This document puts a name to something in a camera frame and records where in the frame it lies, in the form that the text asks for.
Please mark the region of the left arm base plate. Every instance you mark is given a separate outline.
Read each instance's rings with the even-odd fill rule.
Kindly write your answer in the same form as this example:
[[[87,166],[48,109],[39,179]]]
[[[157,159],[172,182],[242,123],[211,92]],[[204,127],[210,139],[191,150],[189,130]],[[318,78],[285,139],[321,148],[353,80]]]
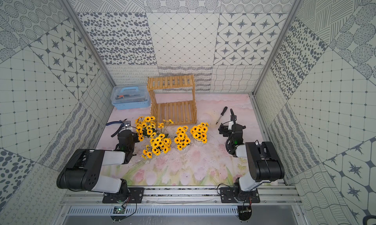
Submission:
[[[125,192],[118,193],[104,193],[102,202],[110,203],[142,203],[145,188],[143,187],[129,187]]]

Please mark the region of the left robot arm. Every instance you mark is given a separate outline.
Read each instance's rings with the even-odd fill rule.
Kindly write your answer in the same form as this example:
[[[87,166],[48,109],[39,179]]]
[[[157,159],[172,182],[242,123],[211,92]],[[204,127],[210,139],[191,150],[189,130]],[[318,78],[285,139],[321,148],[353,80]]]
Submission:
[[[124,179],[101,175],[104,166],[128,164],[134,156],[138,134],[124,129],[117,133],[115,150],[78,149],[59,174],[56,185],[70,191],[102,192],[118,196],[122,200],[130,197],[130,190]]]

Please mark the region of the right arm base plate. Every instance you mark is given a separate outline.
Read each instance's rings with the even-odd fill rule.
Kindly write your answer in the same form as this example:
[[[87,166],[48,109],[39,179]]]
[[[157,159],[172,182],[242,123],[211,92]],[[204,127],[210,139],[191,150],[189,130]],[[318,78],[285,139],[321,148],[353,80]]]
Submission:
[[[219,195],[222,203],[240,203],[250,201],[252,203],[260,203],[259,193],[257,190],[244,192],[240,189],[221,187],[219,188]]]

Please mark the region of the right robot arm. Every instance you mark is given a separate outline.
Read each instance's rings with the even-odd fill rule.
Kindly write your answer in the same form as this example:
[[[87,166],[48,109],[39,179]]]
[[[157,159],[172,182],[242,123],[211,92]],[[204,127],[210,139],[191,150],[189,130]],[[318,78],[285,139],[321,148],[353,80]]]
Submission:
[[[243,141],[245,126],[231,122],[221,124],[218,131],[227,137],[225,148],[228,154],[244,158],[248,163],[248,172],[234,182],[234,196],[238,201],[255,193],[264,183],[271,183],[285,177],[285,169],[277,151],[270,141]]]

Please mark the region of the sunflower pot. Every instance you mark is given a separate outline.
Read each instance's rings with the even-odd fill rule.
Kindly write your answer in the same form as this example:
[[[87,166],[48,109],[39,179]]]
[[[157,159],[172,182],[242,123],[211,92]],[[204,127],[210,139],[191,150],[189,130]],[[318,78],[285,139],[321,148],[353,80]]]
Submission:
[[[174,143],[177,150],[182,151],[191,144],[191,139],[188,136],[188,126],[181,126],[177,128],[176,137],[174,138]]]
[[[135,124],[139,136],[146,138],[156,138],[168,137],[166,128],[170,125],[173,125],[174,122],[171,119],[157,122],[157,118],[154,116],[140,116],[136,119]]]
[[[198,125],[193,126],[190,129],[190,133],[193,137],[193,139],[202,144],[206,144],[208,141],[208,135],[207,132],[209,130],[209,124],[207,122],[202,122]]]
[[[154,156],[167,154],[171,150],[172,140],[165,134],[160,134],[156,138],[151,138],[149,144],[143,149],[142,158],[152,159]]]

